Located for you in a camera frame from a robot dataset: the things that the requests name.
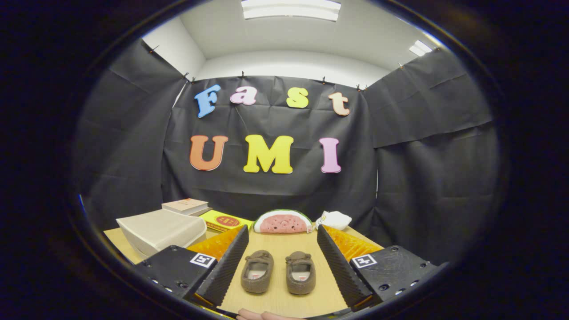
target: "wooden table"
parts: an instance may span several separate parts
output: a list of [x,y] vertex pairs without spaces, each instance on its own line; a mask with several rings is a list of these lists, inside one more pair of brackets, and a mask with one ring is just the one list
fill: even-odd
[[[355,237],[374,243],[351,227],[344,232]],[[132,263],[139,263],[143,259],[138,256],[130,246],[120,228],[105,231],[110,241]],[[218,235],[219,232],[207,229],[206,237]],[[260,234],[249,231],[249,245],[245,249],[243,258],[237,267],[233,280],[223,303],[219,309],[237,313],[245,308],[253,312],[269,311],[287,317],[314,317],[328,314],[347,308],[330,267],[316,242],[316,229],[312,233],[295,234]],[[241,272],[245,266],[245,257],[257,250],[267,250],[273,255],[275,261],[271,283],[267,292],[263,294],[248,293],[241,287]],[[294,251],[303,251],[312,255],[316,270],[316,287],[304,296],[290,294],[286,286],[285,257]]]

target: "black plastic mount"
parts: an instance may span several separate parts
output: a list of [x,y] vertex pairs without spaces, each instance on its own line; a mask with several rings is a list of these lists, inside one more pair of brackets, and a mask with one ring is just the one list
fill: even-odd
[[353,310],[360,310],[375,303],[372,291],[361,281],[346,262],[334,240],[325,228],[318,229],[316,241],[330,266],[334,279],[346,304]]
[[214,257],[171,245],[135,265],[134,269],[155,286],[182,298],[196,290],[216,264]]
[[249,229],[245,225],[241,227],[241,230],[233,239],[219,263],[199,286],[195,294],[187,293],[184,299],[192,300],[206,307],[211,307],[211,305],[220,306],[248,244]]
[[416,288],[444,264],[432,265],[400,245],[392,245],[369,255],[353,258],[350,265],[374,295],[385,301],[405,290]]

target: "pink letter i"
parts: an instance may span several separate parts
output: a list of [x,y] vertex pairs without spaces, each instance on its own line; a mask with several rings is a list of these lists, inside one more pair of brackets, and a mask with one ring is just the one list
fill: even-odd
[[340,143],[336,138],[321,138],[320,143],[324,149],[324,165],[320,168],[323,173],[338,173],[342,168],[338,165],[336,145]]

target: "letter m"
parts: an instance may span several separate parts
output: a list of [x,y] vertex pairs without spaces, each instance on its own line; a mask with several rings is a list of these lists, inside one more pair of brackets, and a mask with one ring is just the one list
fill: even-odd
[[264,172],[269,170],[274,161],[274,173],[292,173],[292,167],[290,166],[290,146],[294,142],[292,137],[277,137],[271,149],[267,147],[265,139],[258,134],[251,134],[245,137],[245,141],[249,143],[247,165],[243,167],[245,172],[259,172],[259,166],[257,166],[257,159],[259,159],[259,163],[261,164]]

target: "white cloth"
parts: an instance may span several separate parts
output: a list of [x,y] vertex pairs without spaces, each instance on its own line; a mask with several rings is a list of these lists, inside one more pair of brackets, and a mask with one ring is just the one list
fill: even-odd
[[344,230],[350,222],[352,222],[352,217],[346,216],[340,211],[324,211],[322,213],[322,217],[316,220],[316,230],[318,230],[318,226],[321,224],[327,225],[334,229]]

